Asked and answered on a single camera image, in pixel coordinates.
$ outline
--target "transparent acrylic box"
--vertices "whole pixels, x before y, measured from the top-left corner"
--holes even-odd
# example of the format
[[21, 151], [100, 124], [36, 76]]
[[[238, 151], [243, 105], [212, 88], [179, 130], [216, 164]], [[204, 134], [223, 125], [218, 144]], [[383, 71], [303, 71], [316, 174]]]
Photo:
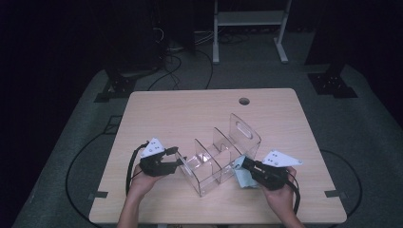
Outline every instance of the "transparent acrylic box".
[[190, 159], [182, 157], [181, 169], [195, 187], [200, 197], [205, 196], [219, 184], [234, 175], [232, 164], [241, 155], [254, 159], [260, 146], [260, 136], [235, 114], [230, 115], [228, 137], [216, 127], [213, 129], [213, 144], [204, 147], [195, 139], [196, 155]]

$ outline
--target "cable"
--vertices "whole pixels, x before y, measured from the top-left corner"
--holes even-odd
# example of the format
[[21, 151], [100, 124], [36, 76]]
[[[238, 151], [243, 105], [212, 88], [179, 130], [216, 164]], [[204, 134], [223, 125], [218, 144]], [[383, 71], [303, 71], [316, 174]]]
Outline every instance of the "cable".
[[285, 183], [291, 187], [291, 189], [293, 189], [294, 193], [296, 194], [296, 202], [294, 203], [294, 213], [297, 214], [298, 212], [298, 208], [299, 208], [299, 203], [301, 200], [301, 195], [299, 193], [299, 189], [293, 184], [291, 183], [289, 180], [285, 180]]
[[358, 196], [358, 200], [357, 200], [357, 202], [356, 202], [356, 204], [355, 204], [355, 207], [347, 214], [347, 219], [348, 219], [350, 216], [353, 215], [353, 213], [356, 211], [356, 209], [359, 207], [359, 205], [360, 205], [361, 202], [362, 202], [362, 192], [363, 192], [363, 191], [362, 191], [361, 179], [360, 179], [360, 177], [358, 176], [358, 174], [357, 174], [357, 172], [355, 171], [355, 169], [353, 168], [353, 166], [352, 166], [346, 159], [344, 159], [343, 157], [341, 157], [341, 156], [338, 155], [337, 153], [335, 153], [335, 152], [333, 152], [333, 151], [330, 151], [330, 150], [319, 149], [319, 151], [320, 151], [320, 152], [324, 152], [324, 153], [328, 153], [328, 154], [331, 154], [331, 155], [333, 155], [333, 156], [338, 157], [339, 159], [341, 159], [343, 162], [345, 162], [345, 163], [349, 166], [349, 168], [352, 170], [353, 174], [355, 175], [356, 181], [357, 181], [357, 183], [358, 183], [358, 188], [359, 188], [359, 196]]
[[296, 182], [297, 189], [299, 189], [299, 184], [298, 184], [298, 181], [297, 181], [296, 177], [295, 177], [294, 175], [290, 174], [288, 171], [287, 171], [287, 173], [288, 173], [288, 175], [290, 175], [291, 177], [293, 177], [294, 181]]
[[163, 76], [161, 76], [160, 78], [158, 78], [156, 81], [154, 81], [154, 83], [152, 83], [152, 84], [148, 87], [147, 91], [150, 91], [150, 89], [152, 88], [152, 86], [154, 86], [156, 83], [158, 83], [162, 78], [164, 78], [164, 77], [170, 75], [171, 73], [173, 73], [173, 72], [175, 72], [176, 70], [178, 70], [179, 67], [181, 67], [181, 65], [182, 65], [182, 60], [181, 60], [181, 58], [179, 58], [179, 57], [177, 57], [177, 56], [174, 56], [174, 55], [172, 55], [171, 57], [174, 57], [174, 58], [176, 58], [177, 60], [179, 60], [178, 66], [176, 66], [176, 67], [174, 68], [174, 70], [167, 72], [166, 74], [164, 74]]
[[175, 83], [174, 86], [172, 86], [172, 90], [174, 90], [175, 87], [176, 87], [177, 90], [180, 90], [180, 89], [179, 89], [179, 83], [181, 82], [181, 79], [180, 79], [178, 76], [176, 76], [176, 74], [174, 74], [173, 71], [168, 70], [168, 68], [166, 67], [166, 65], [164, 66], [164, 69], [165, 69], [166, 72], [170, 73], [171, 78], [172, 78], [172, 81], [174, 81], [174, 83]]
[[206, 36], [202, 37], [201, 39], [197, 40], [195, 42], [195, 45], [200, 45], [200, 44], [205, 43], [205, 42], [207, 42], [207, 41], [209, 41], [209, 40], [211, 40], [213, 38], [213, 34], [214, 34], [213, 31], [207, 31], [207, 33], [208, 33], [208, 35], [206, 35]]
[[158, 30], [158, 31], [160, 31], [161, 32], [161, 38], [160, 38], [160, 41], [156, 41], [158, 44], [163, 40], [163, 30], [162, 29], [160, 29], [160, 28], [153, 28], [153, 30]]
[[68, 199], [68, 202], [70, 203], [70, 205], [71, 205], [71, 206], [73, 207], [73, 209], [77, 212], [77, 214], [80, 215], [80, 217], [82, 217], [84, 220], [86, 220], [87, 222], [89, 222], [90, 224], [92, 224], [93, 226], [98, 227], [98, 228], [102, 228], [102, 226], [100, 226], [100, 225], [98, 225], [98, 224], [92, 222], [91, 220], [89, 220], [89, 218], [88, 218], [86, 215], [84, 215], [84, 214], [77, 208], [77, 206], [74, 204], [74, 202], [73, 202], [73, 200], [72, 200], [72, 198], [71, 198], [71, 195], [70, 195], [70, 193], [68, 192], [68, 178], [69, 178], [70, 171], [71, 171], [71, 168], [72, 168], [73, 164], [75, 163], [75, 161], [77, 160], [77, 158], [83, 153], [83, 151], [84, 151], [92, 142], [94, 142], [95, 140], [97, 140], [100, 136], [102, 136], [102, 135], [111, 135], [110, 133], [107, 132], [108, 130], [110, 130], [110, 129], [114, 128], [114, 127], [119, 127], [119, 124], [115, 124], [115, 125], [110, 124], [110, 123], [111, 123], [111, 118], [113, 118], [113, 117], [116, 117], [116, 116], [111, 116], [111, 117], [109, 118], [108, 125], [105, 127], [104, 131], [103, 131], [102, 133], [99, 133], [98, 135], [96, 135], [96, 136], [95, 136], [94, 138], [92, 138], [89, 142], [87, 142], [87, 143], [80, 149], [80, 151], [74, 156], [73, 160], [71, 161], [70, 165], [68, 166], [68, 170], [67, 170], [67, 174], [66, 174], [66, 179], [65, 179], [65, 191], [66, 191], [67, 199]]
[[71, 206], [74, 208], [74, 210], [83, 218], [85, 219], [87, 222], [91, 223], [92, 225], [94, 225], [95, 227], [101, 227], [98, 224], [93, 223], [92, 221], [89, 220], [89, 218], [87, 216], [85, 216], [78, 208], [77, 206], [74, 204], [73, 200], [71, 199], [70, 193], [68, 192], [68, 176], [70, 174], [70, 170], [71, 167], [73, 166], [73, 164], [75, 163], [75, 161], [77, 160], [77, 158], [81, 155], [81, 153], [83, 153], [83, 151], [86, 149], [87, 146], [89, 146], [92, 142], [94, 142], [96, 139], [98, 139], [98, 137], [104, 135], [104, 132], [96, 135], [94, 138], [92, 138], [89, 142], [86, 143], [86, 145], [76, 154], [76, 156], [74, 157], [74, 159], [71, 161], [70, 166], [68, 167], [68, 171], [67, 171], [67, 175], [66, 175], [66, 181], [65, 181], [65, 190], [66, 190], [66, 194], [67, 194], [67, 198], [68, 201], [70, 202]]
[[201, 50], [198, 50], [198, 49], [196, 49], [196, 51], [201, 53], [201, 54], [203, 54], [203, 55], [205, 55], [205, 57], [207, 57], [207, 59], [208, 59], [208, 62], [210, 63], [210, 69], [211, 69], [210, 77], [208, 79], [207, 85], [205, 85], [205, 88], [204, 88], [204, 89], [207, 89], [208, 86], [210, 86], [211, 79], [213, 78], [213, 61], [211, 60], [210, 56], [208, 56], [208, 54], [206, 54], [206, 53], [204, 53], [204, 52], [202, 52]]
[[125, 193], [126, 195], [128, 194], [128, 190], [130, 189], [130, 184], [131, 184], [131, 180], [138, 175], [139, 173], [137, 173], [134, 176], [131, 176], [131, 173], [133, 172], [133, 164], [134, 161], [136, 160], [137, 154], [139, 153], [139, 150], [142, 148], [146, 148], [148, 145], [149, 141], [147, 141], [144, 144], [141, 144], [137, 149], [135, 149], [133, 151], [133, 154], [131, 154], [131, 158], [130, 158], [130, 162], [128, 163], [128, 168], [127, 168], [127, 174], [126, 174], [126, 182], [125, 182]]

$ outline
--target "person's right hand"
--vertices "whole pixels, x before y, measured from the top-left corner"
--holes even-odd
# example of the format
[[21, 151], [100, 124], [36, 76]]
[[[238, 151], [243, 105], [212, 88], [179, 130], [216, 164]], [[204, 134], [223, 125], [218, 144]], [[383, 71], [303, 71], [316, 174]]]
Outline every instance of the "person's right hand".
[[[287, 171], [292, 175], [288, 175], [288, 180], [290, 182], [294, 182], [294, 177], [297, 175], [297, 170], [290, 166], [287, 167]], [[284, 187], [274, 191], [271, 191], [264, 186], [261, 186], [261, 189], [263, 190], [267, 203], [282, 221], [285, 227], [304, 227], [294, 213], [294, 191], [290, 186], [285, 184]]]

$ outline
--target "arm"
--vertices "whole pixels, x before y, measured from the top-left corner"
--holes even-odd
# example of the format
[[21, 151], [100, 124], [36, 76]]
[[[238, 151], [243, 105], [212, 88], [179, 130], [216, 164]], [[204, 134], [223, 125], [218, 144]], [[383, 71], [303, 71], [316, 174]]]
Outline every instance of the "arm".
[[137, 227], [139, 221], [139, 205], [145, 194], [151, 190], [154, 183], [163, 178], [150, 177], [143, 173], [139, 165], [134, 169], [134, 177], [131, 181], [125, 205], [119, 217], [118, 228]]
[[[297, 174], [297, 170], [293, 167], [287, 168], [288, 172], [294, 177]], [[293, 182], [294, 178], [289, 175], [289, 181]], [[284, 185], [279, 190], [270, 191], [264, 186], [261, 187], [263, 190], [263, 194], [266, 197], [267, 203], [281, 220], [287, 228], [300, 228], [304, 227], [302, 222], [297, 218], [296, 214], [294, 214], [293, 210], [293, 190], [288, 186]]]

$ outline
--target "floor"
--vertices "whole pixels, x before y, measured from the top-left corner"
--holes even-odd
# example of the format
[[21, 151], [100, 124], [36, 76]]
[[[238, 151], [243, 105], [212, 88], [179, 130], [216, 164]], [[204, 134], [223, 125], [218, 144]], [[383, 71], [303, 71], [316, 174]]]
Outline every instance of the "floor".
[[[338, 227], [400, 226], [401, 127], [373, 94], [365, 77], [350, 66], [345, 66], [340, 76], [357, 98], [317, 95], [307, 74], [323, 72], [327, 66], [304, 65], [313, 32], [285, 33], [287, 65], [279, 60], [275, 35], [235, 36], [242, 42], [220, 45], [218, 65], [211, 64], [211, 43], [197, 46], [201, 52], [194, 54], [173, 52], [166, 57], [166, 70], [176, 69], [173, 73], [164, 76], [167, 71], [161, 69], [138, 80], [134, 90], [291, 87], [349, 214]], [[103, 131], [112, 117], [124, 114], [127, 102], [127, 98], [94, 102], [106, 83], [103, 70], [94, 75], [13, 227], [95, 227], [86, 217], [114, 141], [113, 132]]]

